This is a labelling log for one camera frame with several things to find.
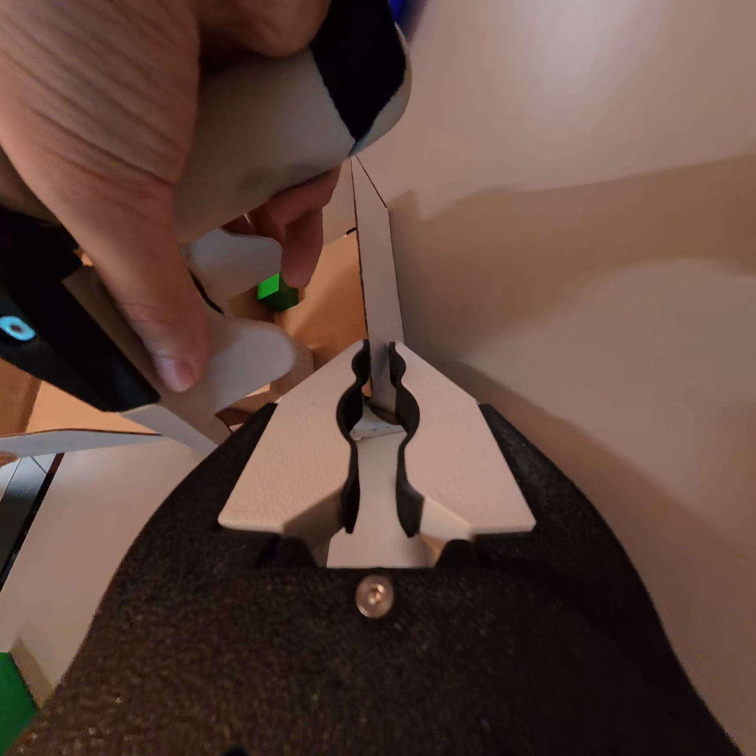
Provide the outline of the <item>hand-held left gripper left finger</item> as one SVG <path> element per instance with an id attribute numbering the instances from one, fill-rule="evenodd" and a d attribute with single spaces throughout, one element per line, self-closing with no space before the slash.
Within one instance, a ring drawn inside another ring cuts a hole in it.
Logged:
<path id="1" fill-rule="evenodd" d="M 351 432 L 363 415 L 370 374 L 370 344 L 361 339 L 276 403 L 219 514 L 223 529 L 298 539 L 326 566 L 331 539 L 352 533 L 358 515 Z"/>

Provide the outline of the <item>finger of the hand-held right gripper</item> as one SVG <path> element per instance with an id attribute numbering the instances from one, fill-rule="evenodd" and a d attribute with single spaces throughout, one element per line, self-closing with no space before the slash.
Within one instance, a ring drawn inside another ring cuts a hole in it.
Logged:
<path id="1" fill-rule="evenodd" d="M 230 315 L 233 298 L 279 273 L 282 247 L 268 237 L 218 229 L 184 244 L 182 255 L 206 303 Z"/>
<path id="2" fill-rule="evenodd" d="M 250 320 L 210 320 L 209 360 L 190 389 L 167 392 L 158 402 L 124 417 L 202 455 L 230 436 L 217 413 L 293 368 L 297 346 L 278 326 Z"/>

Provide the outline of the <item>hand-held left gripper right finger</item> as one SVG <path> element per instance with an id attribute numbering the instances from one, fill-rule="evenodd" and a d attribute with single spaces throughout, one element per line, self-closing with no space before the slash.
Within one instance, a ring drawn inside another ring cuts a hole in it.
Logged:
<path id="1" fill-rule="evenodd" d="M 398 449 L 395 499 L 408 537 L 439 561 L 452 541 L 533 530 L 536 519 L 477 400 L 403 343 L 389 344 Z"/>

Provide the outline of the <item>green block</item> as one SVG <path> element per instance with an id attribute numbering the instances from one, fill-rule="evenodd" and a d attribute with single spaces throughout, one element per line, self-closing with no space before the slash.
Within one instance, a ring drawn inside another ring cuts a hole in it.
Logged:
<path id="1" fill-rule="evenodd" d="M 5 755 L 37 712 L 14 658 L 1 653 L 1 755 Z"/>
<path id="2" fill-rule="evenodd" d="M 256 298 L 270 311 L 281 313 L 298 305 L 299 290 L 291 287 L 279 272 L 257 285 Z"/>

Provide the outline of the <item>person's right hand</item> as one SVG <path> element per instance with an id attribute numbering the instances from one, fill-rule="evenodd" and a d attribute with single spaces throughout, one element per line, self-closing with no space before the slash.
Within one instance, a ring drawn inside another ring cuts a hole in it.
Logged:
<path id="1" fill-rule="evenodd" d="M 2 149 L 175 392 L 208 358 L 173 194 L 202 64 L 307 48 L 330 2 L 2 2 Z"/>

